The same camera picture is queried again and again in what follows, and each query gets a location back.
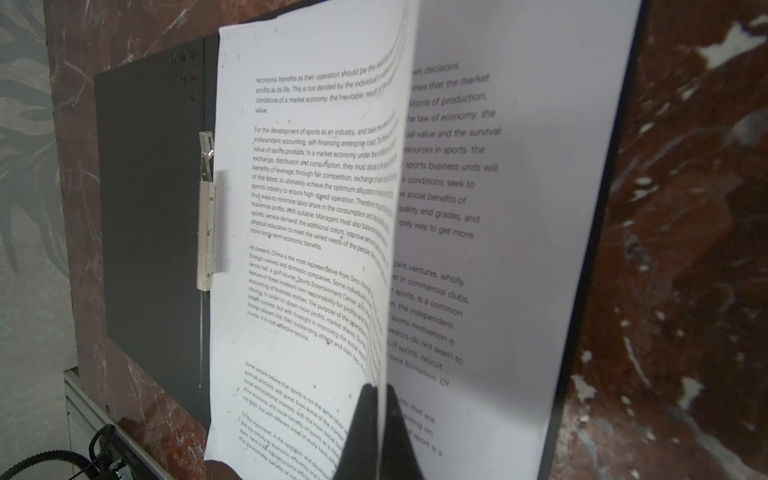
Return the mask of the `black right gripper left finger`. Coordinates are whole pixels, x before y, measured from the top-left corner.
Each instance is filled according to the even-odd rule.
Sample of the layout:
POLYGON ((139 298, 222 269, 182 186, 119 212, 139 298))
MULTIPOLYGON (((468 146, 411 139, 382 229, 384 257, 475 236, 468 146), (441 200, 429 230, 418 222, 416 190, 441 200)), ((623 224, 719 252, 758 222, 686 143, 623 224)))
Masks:
POLYGON ((378 388, 365 384, 358 397, 334 480, 377 478, 378 415, 378 388))

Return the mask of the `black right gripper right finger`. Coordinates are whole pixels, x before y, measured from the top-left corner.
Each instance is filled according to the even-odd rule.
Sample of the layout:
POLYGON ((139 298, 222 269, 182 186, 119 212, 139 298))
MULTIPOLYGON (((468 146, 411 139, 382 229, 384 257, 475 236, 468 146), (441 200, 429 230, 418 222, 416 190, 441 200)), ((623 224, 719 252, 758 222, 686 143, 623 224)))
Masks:
POLYGON ((423 474, 410 441, 399 399, 392 385, 387 386, 380 478, 384 480, 423 480, 423 474))

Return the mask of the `metal folder clip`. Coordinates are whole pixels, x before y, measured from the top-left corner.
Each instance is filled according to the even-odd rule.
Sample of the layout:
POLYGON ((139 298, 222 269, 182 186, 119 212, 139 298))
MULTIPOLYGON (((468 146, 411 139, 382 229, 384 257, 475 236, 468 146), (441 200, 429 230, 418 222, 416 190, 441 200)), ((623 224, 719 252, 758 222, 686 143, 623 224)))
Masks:
POLYGON ((213 133, 200 131, 201 175, 199 183, 199 215, 197 242, 197 288, 209 292, 214 272, 215 202, 216 187, 213 178, 213 133))

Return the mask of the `printed paper sheet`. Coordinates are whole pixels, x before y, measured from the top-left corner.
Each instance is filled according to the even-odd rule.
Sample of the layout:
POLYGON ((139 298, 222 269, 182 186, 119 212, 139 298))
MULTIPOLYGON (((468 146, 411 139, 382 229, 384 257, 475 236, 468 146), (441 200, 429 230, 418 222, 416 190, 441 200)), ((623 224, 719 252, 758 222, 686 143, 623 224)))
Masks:
POLYGON ((637 1, 426 1, 389 320, 423 479, 533 479, 637 1))
POLYGON ((378 469, 420 5, 325 1, 220 30, 205 457, 333 479, 365 384, 378 469))

